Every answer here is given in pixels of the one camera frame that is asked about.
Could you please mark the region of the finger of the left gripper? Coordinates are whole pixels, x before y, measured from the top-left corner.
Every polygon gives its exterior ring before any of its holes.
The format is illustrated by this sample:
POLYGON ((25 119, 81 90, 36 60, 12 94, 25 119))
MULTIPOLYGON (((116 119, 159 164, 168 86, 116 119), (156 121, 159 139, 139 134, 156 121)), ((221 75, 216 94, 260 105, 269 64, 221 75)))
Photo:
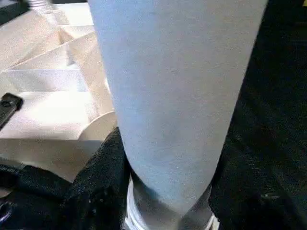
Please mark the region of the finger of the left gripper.
POLYGON ((8 123, 10 118, 21 109, 24 100, 12 93, 5 93, 0 100, 0 129, 8 123))

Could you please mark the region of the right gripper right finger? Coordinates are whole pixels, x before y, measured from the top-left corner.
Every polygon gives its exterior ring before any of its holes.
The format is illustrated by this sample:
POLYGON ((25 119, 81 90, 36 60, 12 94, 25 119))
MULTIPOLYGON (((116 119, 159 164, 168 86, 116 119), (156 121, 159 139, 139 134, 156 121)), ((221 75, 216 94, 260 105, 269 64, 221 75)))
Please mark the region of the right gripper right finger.
POLYGON ((290 198, 264 163, 238 141, 224 143, 209 198, 221 230, 298 230, 290 198))

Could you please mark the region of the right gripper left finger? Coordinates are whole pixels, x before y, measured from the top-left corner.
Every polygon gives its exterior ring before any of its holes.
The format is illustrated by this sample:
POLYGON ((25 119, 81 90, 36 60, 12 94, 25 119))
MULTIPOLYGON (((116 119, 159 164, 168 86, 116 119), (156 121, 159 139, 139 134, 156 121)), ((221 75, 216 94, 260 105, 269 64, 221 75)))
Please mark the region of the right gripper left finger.
POLYGON ((64 230, 121 230, 131 168, 119 128, 77 174, 62 204, 64 230))

